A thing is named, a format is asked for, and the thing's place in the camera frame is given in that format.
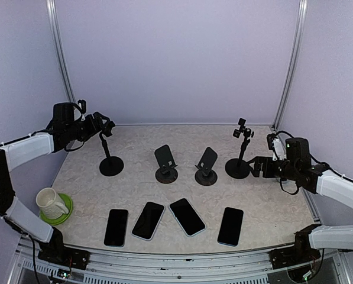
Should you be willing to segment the black pole phone stand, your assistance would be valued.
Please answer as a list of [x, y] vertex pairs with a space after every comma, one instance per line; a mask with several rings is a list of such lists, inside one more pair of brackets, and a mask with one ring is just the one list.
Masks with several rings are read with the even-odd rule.
[[239, 138], [241, 134], [244, 136], [239, 157], [230, 159], [225, 164], [226, 173], [234, 179], [244, 179], [250, 174], [251, 171], [249, 164], [243, 158], [247, 146], [249, 145], [251, 138], [254, 136], [254, 132], [249, 127], [246, 127], [245, 123], [246, 120], [244, 118], [240, 118], [238, 121], [239, 128], [234, 129], [233, 132], [233, 136], [235, 138]]
[[[110, 121], [107, 124], [112, 124], [113, 128], [115, 127], [115, 123], [113, 121]], [[121, 173], [124, 169], [124, 162], [121, 158], [117, 156], [111, 156], [108, 148], [108, 142], [105, 139], [104, 135], [99, 135], [99, 138], [101, 140], [102, 147], [105, 153], [105, 158], [101, 161], [99, 165], [99, 170], [104, 176], [116, 176]]]

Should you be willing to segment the folding plate phone stand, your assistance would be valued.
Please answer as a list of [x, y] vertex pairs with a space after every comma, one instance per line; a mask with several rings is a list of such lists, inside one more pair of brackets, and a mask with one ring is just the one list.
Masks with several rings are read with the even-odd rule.
[[156, 180], [163, 184], [176, 181], [178, 172], [169, 145], [165, 144], [155, 150], [154, 155], [159, 168], [155, 172]]
[[218, 175], [212, 169], [218, 158], [217, 153], [210, 147], [204, 151], [199, 163], [196, 165], [195, 180], [203, 186], [213, 185], [218, 180]]

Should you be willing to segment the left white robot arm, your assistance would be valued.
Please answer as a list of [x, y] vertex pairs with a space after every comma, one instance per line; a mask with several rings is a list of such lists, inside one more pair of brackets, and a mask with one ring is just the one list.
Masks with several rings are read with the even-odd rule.
[[111, 136], [114, 122], [99, 112], [86, 113], [86, 101], [55, 104], [48, 126], [8, 143], [0, 144], [0, 216], [40, 243], [48, 243], [47, 254], [64, 263], [70, 251], [58, 240], [52, 240], [54, 228], [39, 219], [16, 196], [10, 173], [39, 157], [67, 150], [72, 141], [87, 142], [96, 134]]

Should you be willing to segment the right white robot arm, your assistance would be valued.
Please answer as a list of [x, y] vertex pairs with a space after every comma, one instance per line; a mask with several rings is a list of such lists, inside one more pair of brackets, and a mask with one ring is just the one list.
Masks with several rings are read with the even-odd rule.
[[[258, 177], [294, 181], [303, 188], [336, 200], [353, 209], [353, 180], [334, 171], [327, 163], [312, 164], [309, 142], [305, 138], [286, 140], [286, 158], [256, 156], [248, 161], [250, 172]], [[295, 234], [296, 241], [289, 250], [290, 258], [301, 263], [313, 249], [340, 249], [353, 251], [353, 225], [313, 225]]]

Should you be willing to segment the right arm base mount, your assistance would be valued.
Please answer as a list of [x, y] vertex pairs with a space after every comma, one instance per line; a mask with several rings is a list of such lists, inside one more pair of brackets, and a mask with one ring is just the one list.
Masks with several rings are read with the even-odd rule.
[[309, 234], [319, 224], [312, 224], [294, 234], [294, 244], [290, 247], [274, 249], [269, 252], [273, 269], [294, 266], [319, 259], [320, 250], [314, 249], [309, 243]]

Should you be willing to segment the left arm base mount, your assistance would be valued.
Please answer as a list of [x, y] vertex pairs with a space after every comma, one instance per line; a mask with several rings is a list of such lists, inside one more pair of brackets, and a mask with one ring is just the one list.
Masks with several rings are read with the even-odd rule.
[[86, 270], [90, 253], [86, 250], [65, 246], [63, 243], [63, 235], [57, 228], [53, 227], [53, 233], [48, 243], [38, 243], [40, 245], [38, 258], [40, 260], [70, 268]]

